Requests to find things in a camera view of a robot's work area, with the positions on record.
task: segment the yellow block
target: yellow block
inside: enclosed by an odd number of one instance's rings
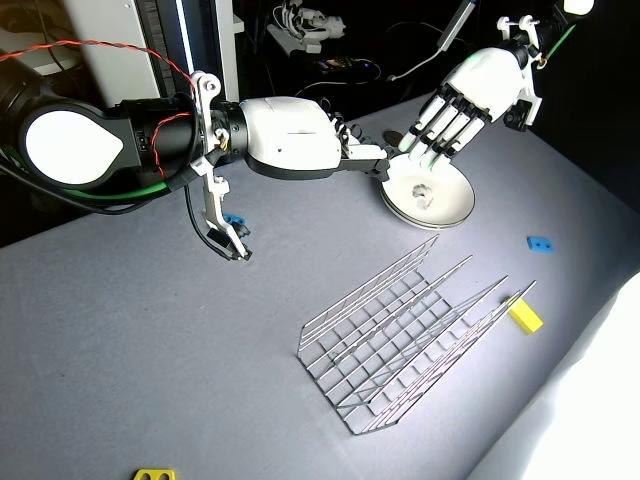
[[[176,480],[176,472],[160,468],[144,468],[136,472],[133,480]]]
[[[509,310],[509,315],[511,315],[527,335],[535,333],[544,325],[544,322],[538,314],[534,312],[533,308],[531,308],[523,299],[520,299],[513,304],[513,307]]]

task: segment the wire rack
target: wire rack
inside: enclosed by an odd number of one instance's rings
[[[504,277],[451,306],[436,290],[467,257],[429,283],[418,269],[437,236],[307,323],[298,358],[354,434],[397,424],[535,284],[476,318]]]

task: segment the gray table surface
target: gray table surface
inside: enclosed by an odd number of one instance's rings
[[[359,123],[403,130],[423,100]],[[427,275],[474,254],[443,292],[452,301],[505,273],[499,295],[536,279],[528,298],[546,324],[526,336],[505,318],[405,421],[361,437],[295,351],[305,322],[431,236],[365,176],[283,182],[224,167],[225,210],[253,232],[249,263],[200,244],[180,193],[0,250],[4,476],[463,478],[637,270],[640,218],[530,133],[487,128],[456,165],[476,207],[441,233]],[[530,252],[531,234],[556,252]]]

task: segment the wire grid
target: wire grid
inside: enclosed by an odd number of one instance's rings
[[[429,284],[418,268],[434,243],[435,237],[302,329],[298,358],[354,434],[394,425],[417,403],[440,378],[434,369],[441,359],[460,342],[465,351],[470,346],[476,324],[467,315],[507,278],[454,308],[436,288],[471,257]]]

